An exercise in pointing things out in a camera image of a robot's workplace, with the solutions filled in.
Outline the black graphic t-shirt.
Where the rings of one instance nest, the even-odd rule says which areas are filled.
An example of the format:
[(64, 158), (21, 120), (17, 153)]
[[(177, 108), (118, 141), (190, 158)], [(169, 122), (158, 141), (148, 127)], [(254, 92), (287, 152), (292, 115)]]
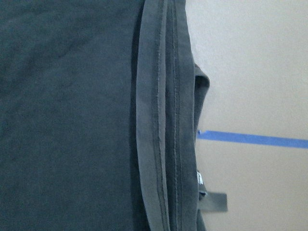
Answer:
[(183, 0), (0, 3), (0, 228), (203, 231), (208, 77)]

